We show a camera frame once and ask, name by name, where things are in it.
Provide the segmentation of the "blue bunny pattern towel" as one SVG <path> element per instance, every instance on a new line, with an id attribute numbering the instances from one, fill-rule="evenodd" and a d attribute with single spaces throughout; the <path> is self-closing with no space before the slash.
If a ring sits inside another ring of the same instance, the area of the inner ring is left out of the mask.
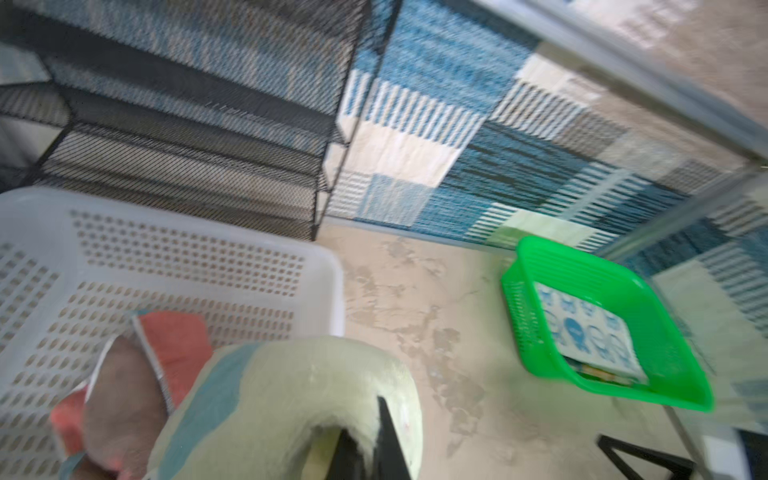
<path id="1" fill-rule="evenodd" d="M 621 317 L 541 283 L 535 289 L 556 349 L 575 372 L 624 386 L 648 382 Z"/>

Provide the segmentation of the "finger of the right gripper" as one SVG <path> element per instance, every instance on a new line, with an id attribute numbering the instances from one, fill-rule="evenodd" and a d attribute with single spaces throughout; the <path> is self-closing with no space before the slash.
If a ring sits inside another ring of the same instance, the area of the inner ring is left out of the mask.
<path id="1" fill-rule="evenodd" d="M 696 463 L 692 460 L 640 447 L 606 435 L 600 435 L 596 444 L 610 462 L 629 480 L 642 480 L 643 477 L 620 456 L 620 453 L 667 470 L 670 480 L 689 480 L 696 469 Z"/>

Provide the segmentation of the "pale green teal towel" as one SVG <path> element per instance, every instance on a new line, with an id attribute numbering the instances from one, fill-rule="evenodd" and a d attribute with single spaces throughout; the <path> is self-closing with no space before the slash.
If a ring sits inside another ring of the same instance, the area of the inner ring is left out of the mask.
<path id="1" fill-rule="evenodd" d="M 386 402 L 411 478 L 424 449 L 408 367 L 379 348 L 323 336 L 215 351 L 151 451 L 151 479 L 298 479 L 331 461 L 346 431 L 372 472 Z"/>

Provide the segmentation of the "red pink towel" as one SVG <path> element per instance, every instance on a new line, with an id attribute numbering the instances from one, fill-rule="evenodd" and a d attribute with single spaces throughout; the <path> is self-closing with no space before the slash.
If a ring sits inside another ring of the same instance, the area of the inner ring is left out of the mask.
<path id="1" fill-rule="evenodd" d="M 138 312 L 130 325 L 136 337 L 108 339 L 90 376 L 50 413 L 61 479 L 143 478 L 170 414 L 213 355 L 200 315 Z"/>

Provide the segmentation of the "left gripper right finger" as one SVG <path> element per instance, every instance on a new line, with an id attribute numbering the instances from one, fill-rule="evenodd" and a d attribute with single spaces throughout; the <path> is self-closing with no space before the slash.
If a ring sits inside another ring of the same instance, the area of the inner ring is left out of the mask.
<path id="1" fill-rule="evenodd" d="M 375 447 L 375 478 L 378 480 L 410 480 L 411 475 L 397 437 L 386 400 L 377 397 L 380 429 Z"/>

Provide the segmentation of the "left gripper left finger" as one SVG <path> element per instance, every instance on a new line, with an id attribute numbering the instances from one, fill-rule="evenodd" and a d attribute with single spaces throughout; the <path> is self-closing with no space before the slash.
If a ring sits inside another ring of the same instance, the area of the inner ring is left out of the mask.
<path id="1" fill-rule="evenodd" d="M 364 458 L 356 440 L 346 429 L 342 430 L 333 453 L 326 480 L 364 480 Z"/>

